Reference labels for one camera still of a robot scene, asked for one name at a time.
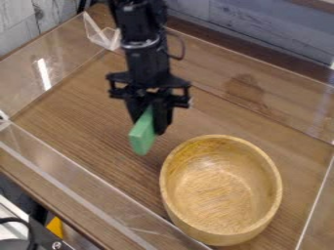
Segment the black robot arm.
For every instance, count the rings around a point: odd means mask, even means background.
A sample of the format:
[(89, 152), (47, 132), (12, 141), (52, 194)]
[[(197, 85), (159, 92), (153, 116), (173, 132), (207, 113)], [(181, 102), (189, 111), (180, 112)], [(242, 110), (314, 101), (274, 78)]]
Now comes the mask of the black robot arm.
[(120, 47), (125, 53), (127, 71), (105, 75), (109, 97), (125, 102), (132, 121), (137, 122), (145, 109), (152, 110), (152, 128), (161, 135), (172, 123), (173, 108), (189, 107), (191, 82), (171, 73), (171, 55), (164, 0), (108, 0), (108, 8), (120, 29)]

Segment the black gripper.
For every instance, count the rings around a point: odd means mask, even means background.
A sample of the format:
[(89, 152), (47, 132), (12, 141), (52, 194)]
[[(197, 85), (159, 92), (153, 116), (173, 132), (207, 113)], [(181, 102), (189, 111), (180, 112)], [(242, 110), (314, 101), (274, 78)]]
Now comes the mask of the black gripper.
[(168, 53), (165, 42), (124, 43), (128, 69), (108, 73), (109, 96), (125, 101), (132, 122), (136, 123), (152, 104), (153, 131), (163, 135), (172, 123), (173, 107), (189, 107), (191, 83), (171, 73), (169, 60), (180, 60)]

